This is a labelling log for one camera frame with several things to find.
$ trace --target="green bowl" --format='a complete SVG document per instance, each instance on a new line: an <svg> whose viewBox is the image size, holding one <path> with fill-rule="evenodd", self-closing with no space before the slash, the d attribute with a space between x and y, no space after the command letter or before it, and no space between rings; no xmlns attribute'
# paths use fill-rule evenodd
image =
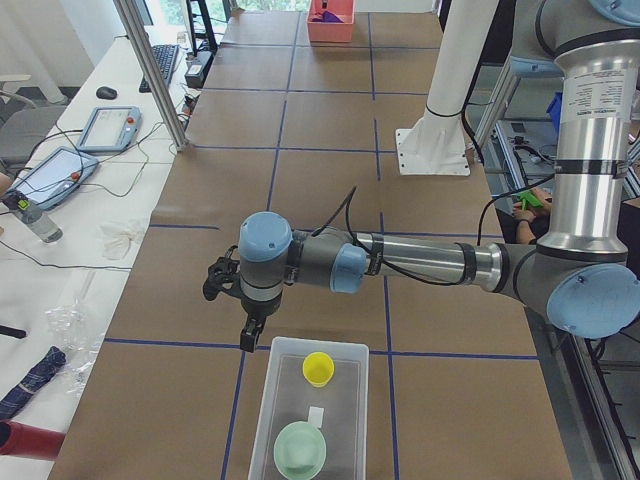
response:
<svg viewBox="0 0 640 480"><path fill-rule="evenodd" d="M324 436L309 422L294 422L284 427L273 445L278 471L288 480L311 480L327 457Z"/></svg>

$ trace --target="sticker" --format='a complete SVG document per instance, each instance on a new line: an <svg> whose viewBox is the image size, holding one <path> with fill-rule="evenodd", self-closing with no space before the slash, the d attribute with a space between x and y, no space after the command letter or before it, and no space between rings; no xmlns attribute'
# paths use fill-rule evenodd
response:
<svg viewBox="0 0 640 480"><path fill-rule="evenodd" d="M324 417L324 408L309 407L309 416L307 421L316 428L322 428L322 418Z"/></svg>
<svg viewBox="0 0 640 480"><path fill-rule="evenodd" d="M603 70L564 81L560 123L583 118L631 118L635 69Z"/></svg>
<svg viewBox="0 0 640 480"><path fill-rule="evenodd" d="M200 65L200 64L191 65L191 68L189 69L189 71L187 73L189 75L197 75L198 73L200 73L200 70L202 70L202 65Z"/></svg>

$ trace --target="white desk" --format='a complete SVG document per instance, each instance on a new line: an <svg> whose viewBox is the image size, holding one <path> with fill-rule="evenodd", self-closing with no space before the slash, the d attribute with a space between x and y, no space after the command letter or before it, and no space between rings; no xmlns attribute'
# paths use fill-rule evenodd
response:
<svg viewBox="0 0 640 480"><path fill-rule="evenodd" d="M150 33L151 38L156 40L155 43L175 43L175 32L170 33L173 37L169 39L157 37L157 32ZM178 107L182 104L186 88L183 85L186 71L184 58L182 53L170 87L174 105ZM83 128L96 106L135 105L142 112L142 124L137 138L146 136L157 122L162 122L162 118L152 94L138 93L141 78L142 71L129 41L126 38L116 38L60 118L59 126L63 130ZM118 98L113 101L96 98L95 91L102 85L115 88ZM36 165L61 145L68 146L63 136L44 143L29 166ZM126 197L116 198L98 187L82 186L65 203L50 212L51 218L64 232L59 242L44 244L13 215L0 216L0 226L5 229L0 238L44 263L131 267L139 245L132 243L122 260L107 260L102 255L103 237L99 227L105 222L124 223L128 220L138 220L143 225L148 225L151 211L169 174L175 148L164 125L145 140L141 147L149 156L149 161ZM145 161L145 155L134 147L101 164L89 182L102 184L116 193L124 193ZM90 270L43 268L2 245L0 269L3 277L0 289L0 324L28 332L23 340L0 336L1 398L42 359L50 346L55 345L55 337L47 326L45 311L72 304ZM87 334L94 341L97 339L99 342L100 335L106 331L127 277L127 271L96 271L83 308L87 315ZM68 362L74 362L74 357L70 356ZM79 395L67 393L75 385L77 383L72 375L59 373L14 420L65 432L79 401ZM52 462L47 461L0 456L0 478L45 479L52 465Z"/></svg>

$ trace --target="yellow cup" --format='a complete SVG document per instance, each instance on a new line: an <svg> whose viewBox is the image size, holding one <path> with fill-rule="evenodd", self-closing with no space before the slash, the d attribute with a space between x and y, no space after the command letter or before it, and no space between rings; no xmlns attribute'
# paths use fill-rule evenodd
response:
<svg viewBox="0 0 640 480"><path fill-rule="evenodd" d="M317 388L322 388L329 383L335 368L333 359L324 352L310 353L302 362L304 378Z"/></svg>

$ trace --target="computer mouse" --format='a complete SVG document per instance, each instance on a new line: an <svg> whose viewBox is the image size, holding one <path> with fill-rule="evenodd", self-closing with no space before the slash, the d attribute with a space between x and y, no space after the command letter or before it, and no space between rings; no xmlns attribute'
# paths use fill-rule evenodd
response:
<svg viewBox="0 0 640 480"><path fill-rule="evenodd" d="M118 96L118 91L111 87L100 87L96 90L96 97L104 100L113 100Z"/></svg>

